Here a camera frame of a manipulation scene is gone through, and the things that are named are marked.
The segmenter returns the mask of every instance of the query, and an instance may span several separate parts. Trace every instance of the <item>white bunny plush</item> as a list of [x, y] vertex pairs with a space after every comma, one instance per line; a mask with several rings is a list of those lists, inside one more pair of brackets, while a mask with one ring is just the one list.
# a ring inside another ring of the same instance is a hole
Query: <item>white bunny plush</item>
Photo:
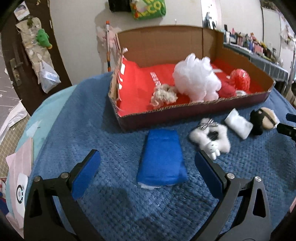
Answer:
[[192, 102], [219, 98], [217, 91], [221, 89], [221, 81], [214, 74], [208, 57], [200, 60], [194, 53], [190, 54], [176, 65], [173, 78], [178, 92], [188, 95]]
[[205, 153], [214, 161], [217, 159], [217, 156], [220, 156], [220, 151], [218, 150], [218, 143], [215, 141], [211, 141], [206, 144]]

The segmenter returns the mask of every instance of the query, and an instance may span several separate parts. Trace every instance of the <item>pink toy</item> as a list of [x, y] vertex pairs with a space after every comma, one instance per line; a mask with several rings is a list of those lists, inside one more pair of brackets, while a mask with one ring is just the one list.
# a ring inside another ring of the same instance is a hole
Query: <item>pink toy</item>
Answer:
[[[109, 27], [109, 45], [110, 48], [115, 46], [115, 37], [118, 32], [120, 32], [120, 28], [113, 28], [112, 26]], [[107, 40], [106, 40], [106, 29], [102, 29], [101, 27], [96, 28], [96, 35], [102, 42], [102, 46], [107, 48]]]

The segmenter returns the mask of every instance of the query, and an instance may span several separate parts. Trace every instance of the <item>white plush toy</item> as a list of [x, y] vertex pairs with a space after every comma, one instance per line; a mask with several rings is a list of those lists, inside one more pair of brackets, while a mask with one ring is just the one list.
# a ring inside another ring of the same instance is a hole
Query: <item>white plush toy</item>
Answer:
[[177, 101], [176, 88], [168, 84], [157, 85], [151, 97], [151, 105], [154, 108], [162, 107], [163, 103], [172, 104]]
[[213, 72], [210, 59], [202, 60], [190, 54], [186, 60], [179, 62], [174, 70], [175, 86], [181, 94], [189, 96], [192, 102], [212, 101], [219, 98], [221, 81]]
[[206, 144], [205, 153], [214, 161], [217, 159], [217, 156], [220, 156], [220, 151], [218, 150], [218, 143], [215, 141], [211, 141]]
[[[208, 134], [214, 131], [218, 132], [218, 139], [212, 141], [208, 137]], [[228, 153], [230, 151], [227, 127], [214, 122], [210, 118], [203, 118], [198, 125], [198, 128], [194, 129], [189, 134], [189, 138], [191, 141], [197, 143], [200, 149], [204, 150], [212, 160], [215, 160], [217, 156], [220, 156], [220, 152]]]

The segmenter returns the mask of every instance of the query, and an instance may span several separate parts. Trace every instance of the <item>wooden door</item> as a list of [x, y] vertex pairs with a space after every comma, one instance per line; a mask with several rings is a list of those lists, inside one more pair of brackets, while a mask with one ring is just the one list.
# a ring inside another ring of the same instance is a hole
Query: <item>wooden door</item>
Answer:
[[17, 67], [21, 84], [17, 86], [16, 83], [13, 83], [13, 86], [18, 97], [22, 100], [24, 107], [30, 115], [33, 114], [33, 112], [47, 97], [72, 85], [60, 56], [53, 29], [51, 28], [49, 3], [42, 0], [37, 6], [36, 2], [37, 0], [26, 0], [30, 14], [33, 17], [40, 19], [42, 28], [49, 36], [49, 41], [53, 46], [53, 48], [49, 50], [49, 53], [54, 69], [60, 77], [60, 84], [54, 87], [48, 94], [43, 92], [41, 85], [38, 85], [37, 76], [32, 69], [32, 64], [25, 52], [21, 35], [18, 33], [15, 26], [18, 23], [18, 20], [13, 13], [9, 17], [1, 32], [3, 57], [11, 80], [14, 80], [14, 76], [10, 60], [14, 58], [16, 60], [16, 64], [23, 62], [22, 65]]

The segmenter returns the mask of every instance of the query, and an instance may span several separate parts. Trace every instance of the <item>red ball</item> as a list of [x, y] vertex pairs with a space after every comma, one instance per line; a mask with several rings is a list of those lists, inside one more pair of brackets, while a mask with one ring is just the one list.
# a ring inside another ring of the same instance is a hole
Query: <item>red ball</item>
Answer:
[[250, 82], [249, 74], [243, 69], [235, 69], [230, 74], [229, 84], [234, 86], [237, 90], [249, 91]]

